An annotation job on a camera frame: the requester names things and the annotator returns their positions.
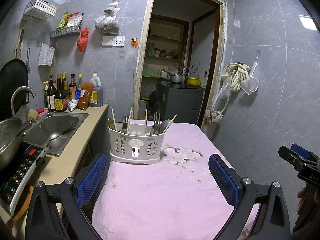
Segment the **finger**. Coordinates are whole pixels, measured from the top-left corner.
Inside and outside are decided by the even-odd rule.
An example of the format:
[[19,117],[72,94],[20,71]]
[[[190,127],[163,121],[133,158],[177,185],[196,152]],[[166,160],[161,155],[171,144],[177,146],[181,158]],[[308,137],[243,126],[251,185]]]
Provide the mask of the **finger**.
[[298,203],[298,210],[297,210],[297,215],[300,215],[301,211],[302,211],[302,208],[303,208],[303,205],[304,205],[304,200],[303,198],[300,199],[299,203]]
[[297,197],[298,198],[304,197],[305,194],[306,194],[306,188],[304,187],[297,193]]
[[315,192],[315,203],[320,204],[320,191],[318,189]]

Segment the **button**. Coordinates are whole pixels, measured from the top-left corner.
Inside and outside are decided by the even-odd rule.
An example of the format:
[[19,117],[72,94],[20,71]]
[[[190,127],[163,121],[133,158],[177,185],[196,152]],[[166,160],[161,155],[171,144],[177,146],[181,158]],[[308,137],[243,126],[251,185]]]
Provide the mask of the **button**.
[[35,152],[36,152],[36,149],[33,148],[33,149],[29,152],[29,155],[31,156],[31,155],[33,155]]

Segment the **fork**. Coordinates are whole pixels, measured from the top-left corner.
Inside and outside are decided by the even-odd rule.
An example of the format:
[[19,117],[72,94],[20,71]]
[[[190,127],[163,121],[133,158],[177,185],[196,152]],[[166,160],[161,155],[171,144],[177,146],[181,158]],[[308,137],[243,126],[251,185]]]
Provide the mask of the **fork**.
[[160,123],[160,113],[158,112],[155,112],[154,113],[154,118],[153,118],[153,134],[152,135],[155,135],[156,131],[159,130],[160,126],[161,126],[161,123]]

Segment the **yellow bowl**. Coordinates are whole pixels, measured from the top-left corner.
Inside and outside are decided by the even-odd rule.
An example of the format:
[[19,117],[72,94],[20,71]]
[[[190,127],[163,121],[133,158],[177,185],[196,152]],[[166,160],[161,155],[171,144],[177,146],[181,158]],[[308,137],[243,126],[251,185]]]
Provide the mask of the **yellow bowl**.
[[187,83],[190,86],[201,86],[201,79],[195,77],[187,77]]

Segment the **sink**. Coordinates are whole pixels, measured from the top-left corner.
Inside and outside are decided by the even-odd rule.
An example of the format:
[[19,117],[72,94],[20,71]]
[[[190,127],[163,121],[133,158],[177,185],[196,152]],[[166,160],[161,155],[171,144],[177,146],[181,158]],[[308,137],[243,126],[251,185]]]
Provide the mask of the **sink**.
[[48,154],[60,156],[73,134],[89,114],[79,113],[48,113],[32,125],[23,138],[25,142],[47,146],[50,139],[62,134],[70,127],[76,126],[72,131],[59,136],[49,144]]

